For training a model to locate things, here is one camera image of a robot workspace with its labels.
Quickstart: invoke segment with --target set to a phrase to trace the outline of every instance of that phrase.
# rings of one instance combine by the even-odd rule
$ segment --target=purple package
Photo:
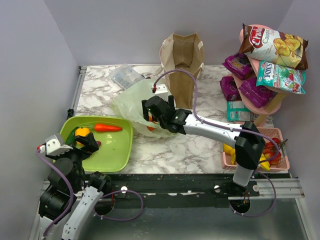
[[[220,81],[220,87],[227,101],[240,99],[239,91],[232,76],[224,76]]]
[[[268,104],[273,98],[274,92],[265,86],[256,86],[257,78],[252,77],[245,80],[239,90],[248,97],[248,99],[257,107],[261,108]]]
[[[253,72],[247,55],[243,53],[228,56],[222,65],[241,80],[246,79]]]

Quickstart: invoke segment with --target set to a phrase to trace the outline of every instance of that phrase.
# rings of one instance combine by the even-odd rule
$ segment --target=green tray
[[[118,126],[122,131],[96,132],[93,129],[95,124]],[[94,139],[101,142],[99,150],[82,161],[84,171],[114,173],[127,165],[133,141],[133,128],[128,120],[109,116],[73,116],[64,123],[60,131],[64,140],[75,127],[90,128]]]

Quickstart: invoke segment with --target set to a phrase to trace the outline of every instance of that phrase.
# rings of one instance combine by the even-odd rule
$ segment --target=brown paper bag
[[[197,78],[204,68],[203,42],[197,33],[180,36],[173,33],[160,48],[161,66],[165,72],[184,69]],[[174,96],[177,108],[191,109],[193,105],[193,80],[183,72],[173,72],[165,76],[166,85]]]

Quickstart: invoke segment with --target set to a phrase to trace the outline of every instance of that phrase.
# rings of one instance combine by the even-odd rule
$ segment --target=marble countertop
[[[109,77],[118,65],[88,66],[76,115],[114,116],[112,98],[122,89]],[[132,65],[145,77],[157,77],[159,65]],[[205,65],[198,82],[197,113],[200,116],[227,122],[227,101],[219,81],[230,72],[222,65]],[[270,118],[266,127],[273,127]],[[124,174],[217,174],[234,173],[222,169],[220,143],[202,136],[177,134],[169,138],[146,137],[135,133],[132,151]]]

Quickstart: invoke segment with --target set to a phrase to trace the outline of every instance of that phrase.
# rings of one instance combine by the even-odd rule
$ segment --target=gray wall
[[[66,119],[79,68],[43,0],[0,3],[0,238],[28,239],[48,167],[35,156]]]
[[[306,95],[290,94],[274,116],[274,125],[288,138],[287,151],[293,176],[298,176],[313,223],[320,238],[320,25],[319,0],[295,0],[279,30],[309,39]]]
[[[81,65],[159,64],[163,40],[198,32],[205,63],[240,47],[242,23],[277,29],[293,0],[44,0]]]

